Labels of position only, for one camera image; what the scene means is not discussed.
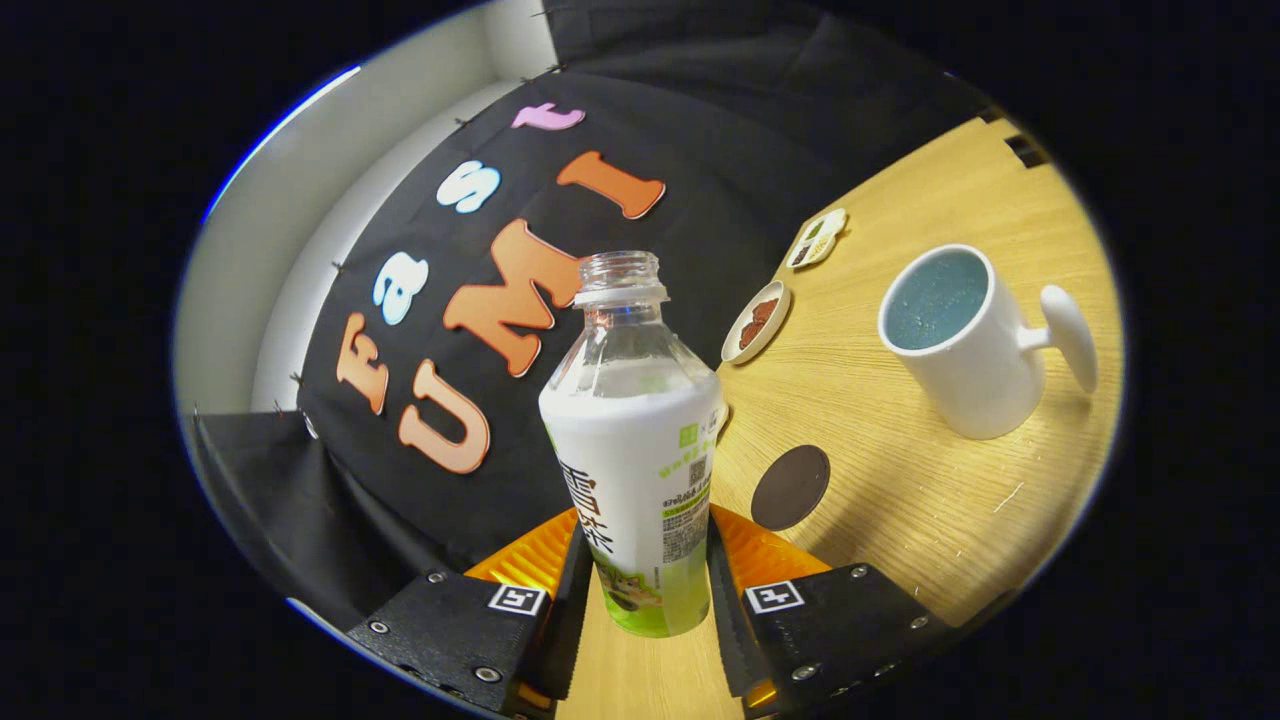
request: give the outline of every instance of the bolt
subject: bolt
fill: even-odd
[[[791,679],[808,680],[809,678],[813,678],[814,675],[818,674],[819,667],[822,667],[822,664],[819,662],[814,662],[813,665],[801,665],[791,671]]]
[[[475,670],[476,678],[480,678],[485,683],[497,683],[502,679],[502,673],[494,670],[493,667],[480,666]]]

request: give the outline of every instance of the orange letter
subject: orange letter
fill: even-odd
[[[489,252],[504,284],[460,287],[444,307],[444,327],[471,331],[506,357],[507,372],[518,378],[529,372],[543,343],[534,333],[518,336],[506,325],[544,331],[554,327],[556,318],[534,283],[552,293],[557,307],[567,307],[582,284],[577,277],[579,260],[529,232],[524,218],[502,228]],[[527,291],[524,283],[529,283]]]
[[[369,398],[369,407],[374,415],[381,415],[390,372],[387,365],[370,365],[378,360],[378,346],[369,336],[360,332],[362,329],[365,329],[365,316],[352,313],[347,318],[347,332],[342,336],[342,350],[338,351],[338,382],[351,383],[360,395]],[[355,351],[351,348],[352,345],[356,347]]]
[[[484,456],[489,454],[489,420],[485,420],[484,413],[461,392],[453,389],[449,383],[442,380],[435,374],[435,364],[430,360],[422,360],[422,364],[417,366],[417,374],[413,375],[413,397],[419,400],[430,397],[440,407],[452,413],[462,421],[466,436],[460,443],[444,439],[440,433],[422,421],[417,407],[410,405],[401,415],[401,442],[412,445],[422,455],[458,475],[466,475],[479,468]]]
[[[622,206],[622,217],[635,220],[658,204],[667,186],[662,181],[643,181],[628,176],[600,159],[595,150],[588,150],[573,158],[559,177],[559,184],[577,183],[594,190]]]

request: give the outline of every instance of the dark brown coaster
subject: dark brown coaster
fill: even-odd
[[[769,530],[785,530],[804,520],[827,492],[831,464],[813,445],[792,447],[769,465],[755,486],[751,520]]]

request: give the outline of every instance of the white wall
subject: white wall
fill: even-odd
[[[297,407],[297,384],[316,318],[335,277],[330,263],[342,263],[374,213],[422,158],[453,131],[453,118],[470,118],[520,82],[495,82],[451,105],[384,155],[333,206],[298,255],[280,288],[257,356],[251,410]]]
[[[197,402],[202,413],[268,410],[276,400],[294,406],[288,374],[301,369],[333,279],[329,260],[346,256],[378,204],[454,129],[454,117],[474,115],[516,77],[554,64],[545,18],[529,17],[540,10],[536,1],[503,0],[407,38],[246,163],[206,220],[183,281],[174,328],[179,411]],[[502,49],[490,33],[506,38]],[[513,37],[530,40],[521,50],[507,42]]]
[[[489,58],[498,77],[520,79],[556,64],[556,47],[541,0],[502,0],[484,8]]]

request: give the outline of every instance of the mug handle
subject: mug handle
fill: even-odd
[[[1084,392],[1098,387],[1098,354],[1093,347],[1093,333],[1084,322],[1080,306],[1075,299],[1056,284],[1044,286],[1041,291],[1041,310],[1044,313],[1047,328],[1023,328],[1018,332],[1018,348],[1023,352],[1057,347],[1066,357],[1066,364],[1075,374]]]

